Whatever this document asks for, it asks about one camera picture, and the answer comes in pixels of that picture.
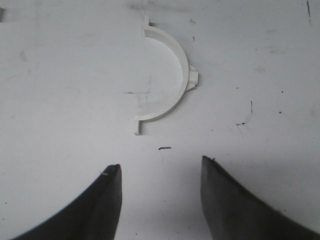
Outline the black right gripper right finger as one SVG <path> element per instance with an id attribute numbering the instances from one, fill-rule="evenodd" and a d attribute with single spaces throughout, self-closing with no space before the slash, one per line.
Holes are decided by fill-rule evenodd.
<path id="1" fill-rule="evenodd" d="M 214 240 L 318 240 L 319 233 L 276 211 L 202 157 L 201 206 Z"/>

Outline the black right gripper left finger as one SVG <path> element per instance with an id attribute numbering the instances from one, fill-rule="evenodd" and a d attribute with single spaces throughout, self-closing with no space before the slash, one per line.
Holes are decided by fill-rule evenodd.
<path id="1" fill-rule="evenodd" d="M 122 207 L 122 170 L 109 165 L 70 204 L 17 240 L 113 240 Z"/>

